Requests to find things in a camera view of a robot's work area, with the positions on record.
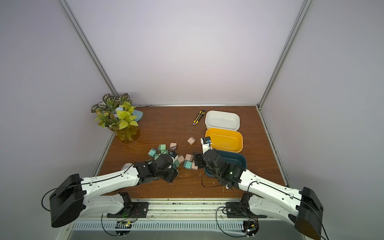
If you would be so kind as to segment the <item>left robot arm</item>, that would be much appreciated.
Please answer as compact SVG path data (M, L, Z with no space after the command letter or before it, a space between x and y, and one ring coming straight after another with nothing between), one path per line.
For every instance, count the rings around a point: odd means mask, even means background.
M49 197L51 226L63 227L81 216L105 214L108 218L128 218L134 204L128 193L107 194L157 180L172 183L178 176L173 158L160 155L156 160L128 164L122 170L97 177L67 177Z

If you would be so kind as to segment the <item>lone pink plug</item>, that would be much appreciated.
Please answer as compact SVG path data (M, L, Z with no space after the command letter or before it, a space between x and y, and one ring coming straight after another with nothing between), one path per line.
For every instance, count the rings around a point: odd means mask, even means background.
M187 143L189 144L189 145L194 145L195 143L196 143L196 138L194 138L194 137L190 137L188 140L187 140Z

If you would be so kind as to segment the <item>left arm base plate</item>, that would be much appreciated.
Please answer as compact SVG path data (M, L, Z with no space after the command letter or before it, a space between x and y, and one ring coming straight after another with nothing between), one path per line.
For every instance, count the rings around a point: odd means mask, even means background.
M116 214L108 213L107 218L146 218L148 210L149 202L133 202Z

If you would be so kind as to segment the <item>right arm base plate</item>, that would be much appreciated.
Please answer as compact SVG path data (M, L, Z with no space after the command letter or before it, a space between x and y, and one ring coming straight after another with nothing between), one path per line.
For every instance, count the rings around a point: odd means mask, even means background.
M238 202L226 202L226 206L222 209L222 213L228 218L248 218L248 219L265 219L266 215L255 215L250 210L245 209Z

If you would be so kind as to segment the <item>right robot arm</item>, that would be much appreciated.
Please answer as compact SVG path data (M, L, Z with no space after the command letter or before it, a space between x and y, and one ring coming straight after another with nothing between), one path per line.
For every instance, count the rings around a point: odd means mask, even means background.
M194 158L198 167L208 169L221 185L261 197L273 206L269 210L264 205L258 208L249 204L253 214L292 223L297 231L313 240L328 238L322 236L324 207L312 189L292 189L266 180L242 166L227 163L216 150L195 153Z

